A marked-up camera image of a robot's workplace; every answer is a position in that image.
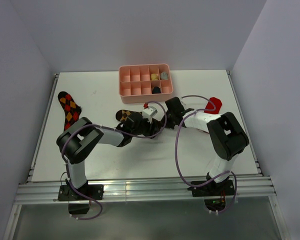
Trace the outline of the yellow rolled sock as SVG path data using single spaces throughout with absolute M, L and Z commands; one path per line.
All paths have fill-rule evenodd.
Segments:
M 150 75 L 150 80 L 151 81 L 156 81 L 156 80 L 158 80 L 159 79 L 159 77 L 158 77 L 158 75 L 156 74 L 156 73 L 152 73 L 151 75 Z

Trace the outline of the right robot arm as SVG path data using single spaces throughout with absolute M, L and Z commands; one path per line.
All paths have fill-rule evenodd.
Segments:
M 232 112 L 213 114 L 212 112 L 216 109 L 215 104 L 212 104 L 213 108 L 186 109 L 179 97 L 173 97 L 165 101 L 165 104 L 169 113 L 167 120 L 169 128 L 173 129 L 178 126 L 174 159 L 179 177 L 193 189 L 206 186 L 210 194 L 219 194 L 230 175 L 234 175 L 232 167 L 238 155 L 249 145 L 247 134 Z M 182 128 L 198 129 L 209 134 L 216 158 L 207 173 L 207 181 L 204 183 L 195 185 L 188 182 L 182 175 L 178 159 L 179 136 Z

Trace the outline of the brown yellow argyle sock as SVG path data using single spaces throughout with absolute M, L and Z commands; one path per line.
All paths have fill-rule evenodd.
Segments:
M 115 114 L 115 119 L 119 122 L 139 123 L 142 119 L 142 112 L 121 109 Z

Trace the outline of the red christmas sock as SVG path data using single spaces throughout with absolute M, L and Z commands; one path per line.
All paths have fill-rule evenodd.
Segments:
M 203 120 L 203 122 L 200 123 L 200 127 L 198 128 L 199 131 L 209 133 L 207 123 L 218 119 L 221 115 L 219 114 L 220 109 L 222 107 L 222 102 L 220 99 L 216 97 L 210 97 L 209 102 L 205 106 L 208 110 L 213 111 L 199 111 L 197 115 L 199 116 L 200 120 Z

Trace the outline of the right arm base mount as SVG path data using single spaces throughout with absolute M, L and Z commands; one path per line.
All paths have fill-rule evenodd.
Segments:
M 205 207 L 210 211 L 222 211 L 226 208 L 226 197 L 234 196 L 236 194 L 236 187 L 233 181 L 229 178 L 226 180 L 215 183 L 214 181 L 201 187 L 188 187 L 191 191 L 192 197 L 215 197 L 204 199 Z

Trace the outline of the grey rolled sock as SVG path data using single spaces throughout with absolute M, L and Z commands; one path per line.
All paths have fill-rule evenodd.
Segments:
M 169 75 L 166 71 L 163 71 L 160 73 L 160 79 L 161 80 L 168 80 L 169 79 Z

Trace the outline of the aluminium front rail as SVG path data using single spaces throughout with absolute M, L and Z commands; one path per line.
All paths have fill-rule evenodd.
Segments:
M 91 184 L 104 186 L 101 203 L 193 200 L 188 186 L 179 178 L 145 180 L 96 180 Z M 29 182 L 19 185 L 15 205 L 68 204 L 59 201 L 59 182 Z M 237 177 L 237 197 L 270 197 L 276 191 L 269 176 Z

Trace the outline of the pink divided organizer box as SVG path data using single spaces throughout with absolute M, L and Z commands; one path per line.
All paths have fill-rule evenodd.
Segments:
M 162 72 L 167 72 L 169 79 L 161 79 Z M 157 74 L 158 80 L 151 80 L 151 74 Z M 123 65 L 118 69 L 118 82 L 119 95 L 124 104 L 164 102 L 174 94 L 170 67 L 166 63 Z M 160 87 L 161 94 L 152 94 L 154 87 Z

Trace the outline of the dark navy rolled sock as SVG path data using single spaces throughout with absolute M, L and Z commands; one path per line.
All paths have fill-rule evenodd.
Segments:
M 158 86 L 155 86 L 152 91 L 151 91 L 152 94 L 161 94 L 161 89 L 160 87 Z

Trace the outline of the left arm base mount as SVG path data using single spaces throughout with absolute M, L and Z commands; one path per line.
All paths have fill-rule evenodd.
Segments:
M 103 184 L 88 184 L 76 190 L 69 185 L 61 185 L 57 200 L 68 202 L 69 214 L 80 216 L 88 213 L 92 203 L 102 200 L 103 194 Z

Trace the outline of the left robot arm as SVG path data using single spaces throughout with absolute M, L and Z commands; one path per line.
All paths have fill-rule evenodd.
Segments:
M 65 130 L 56 140 L 65 162 L 69 194 L 76 200 L 92 198 L 97 193 L 89 186 L 85 173 L 85 160 L 97 144 L 122 148 L 132 138 L 153 139 L 164 128 L 164 122 L 149 120 L 139 113 L 121 120 L 115 128 L 93 124 L 82 117 Z

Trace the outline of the red orange argyle sock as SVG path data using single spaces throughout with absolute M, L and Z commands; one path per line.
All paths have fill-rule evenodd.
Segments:
M 59 92 L 57 98 L 64 111 L 65 119 L 63 130 L 66 131 L 79 120 L 82 108 L 76 104 L 73 97 L 66 91 Z

